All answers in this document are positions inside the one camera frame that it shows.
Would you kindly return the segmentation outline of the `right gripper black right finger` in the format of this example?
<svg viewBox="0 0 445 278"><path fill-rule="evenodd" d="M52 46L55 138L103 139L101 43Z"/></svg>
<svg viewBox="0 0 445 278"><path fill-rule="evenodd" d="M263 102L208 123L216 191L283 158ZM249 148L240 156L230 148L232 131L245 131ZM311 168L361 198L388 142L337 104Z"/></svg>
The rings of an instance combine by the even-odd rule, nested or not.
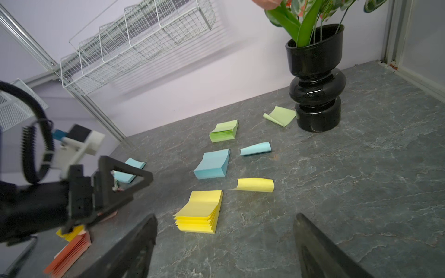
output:
<svg viewBox="0 0 445 278"><path fill-rule="evenodd" d="M296 215L293 232L303 278L372 277L304 214Z"/></svg>

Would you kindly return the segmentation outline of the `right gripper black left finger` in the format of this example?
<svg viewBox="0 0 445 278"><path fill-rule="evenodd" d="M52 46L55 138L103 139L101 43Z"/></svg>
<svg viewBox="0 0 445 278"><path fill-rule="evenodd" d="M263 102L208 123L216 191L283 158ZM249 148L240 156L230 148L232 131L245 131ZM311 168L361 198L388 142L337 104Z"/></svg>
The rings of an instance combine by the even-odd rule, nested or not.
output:
<svg viewBox="0 0 445 278"><path fill-rule="evenodd" d="M146 278L156 245L158 220L146 216L80 278Z"/></svg>

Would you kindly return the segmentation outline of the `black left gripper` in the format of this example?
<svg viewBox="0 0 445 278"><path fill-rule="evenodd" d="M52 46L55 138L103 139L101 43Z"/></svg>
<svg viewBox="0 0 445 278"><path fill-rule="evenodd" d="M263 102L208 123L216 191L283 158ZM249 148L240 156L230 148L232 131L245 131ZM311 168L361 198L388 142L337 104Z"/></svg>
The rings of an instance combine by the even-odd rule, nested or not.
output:
<svg viewBox="0 0 445 278"><path fill-rule="evenodd" d="M119 172L139 181L122 189L114 177ZM18 186L2 181L1 242L17 243L53 228L67 232L75 225L101 222L153 180L149 171L101 156L93 180L83 174L82 165L73 165L68 177L56 182Z"/></svg>

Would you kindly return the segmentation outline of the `pink memo pad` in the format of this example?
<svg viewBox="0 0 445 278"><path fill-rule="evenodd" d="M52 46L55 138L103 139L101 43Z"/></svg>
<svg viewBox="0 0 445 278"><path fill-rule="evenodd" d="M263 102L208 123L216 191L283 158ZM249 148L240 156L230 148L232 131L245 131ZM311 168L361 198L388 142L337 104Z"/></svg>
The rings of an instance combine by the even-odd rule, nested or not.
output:
<svg viewBox="0 0 445 278"><path fill-rule="evenodd" d="M55 256L43 273L50 278L62 278L91 245L89 232L77 235Z"/></svg>

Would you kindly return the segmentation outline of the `torn yellow memo page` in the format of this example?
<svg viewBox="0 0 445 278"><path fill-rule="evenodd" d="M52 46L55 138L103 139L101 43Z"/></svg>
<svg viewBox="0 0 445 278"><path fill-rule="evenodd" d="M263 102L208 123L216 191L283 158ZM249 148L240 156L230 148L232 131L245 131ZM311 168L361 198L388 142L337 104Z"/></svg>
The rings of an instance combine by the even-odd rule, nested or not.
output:
<svg viewBox="0 0 445 278"><path fill-rule="evenodd" d="M266 178L239 178L236 188L237 191L251 192L273 192L274 181Z"/></svg>

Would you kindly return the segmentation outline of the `torn blue memo page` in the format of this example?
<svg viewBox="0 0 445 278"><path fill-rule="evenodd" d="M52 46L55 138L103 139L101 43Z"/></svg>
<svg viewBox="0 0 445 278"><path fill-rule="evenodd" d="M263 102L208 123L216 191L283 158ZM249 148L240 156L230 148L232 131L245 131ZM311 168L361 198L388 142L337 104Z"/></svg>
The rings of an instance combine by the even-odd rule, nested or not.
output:
<svg viewBox="0 0 445 278"><path fill-rule="evenodd" d="M240 150L240 156L249 156L271 152L272 148L269 142L262 142Z"/></svg>

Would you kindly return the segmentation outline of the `green memo pad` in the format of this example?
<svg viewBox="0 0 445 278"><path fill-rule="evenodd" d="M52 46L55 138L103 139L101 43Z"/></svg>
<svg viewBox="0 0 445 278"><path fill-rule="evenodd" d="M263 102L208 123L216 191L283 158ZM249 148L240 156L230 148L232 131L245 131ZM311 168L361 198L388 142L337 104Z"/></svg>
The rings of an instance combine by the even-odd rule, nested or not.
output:
<svg viewBox="0 0 445 278"><path fill-rule="evenodd" d="M214 130L209 134L211 142L222 142L228 140L235 140L236 132L238 130L238 120L218 123Z"/></svg>

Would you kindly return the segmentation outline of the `torn green memo page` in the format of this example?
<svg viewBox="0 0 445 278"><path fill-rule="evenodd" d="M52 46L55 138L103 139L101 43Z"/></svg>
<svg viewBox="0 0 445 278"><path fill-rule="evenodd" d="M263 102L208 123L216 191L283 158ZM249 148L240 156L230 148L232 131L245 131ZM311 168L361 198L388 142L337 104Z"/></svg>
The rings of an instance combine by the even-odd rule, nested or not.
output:
<svg viewBox="0 0 445 278"><path fill-rule="evenodd" d="M286 127L296 117L296 112L276 106L270 114L264 113L263 117L281 127Z"/></svg>

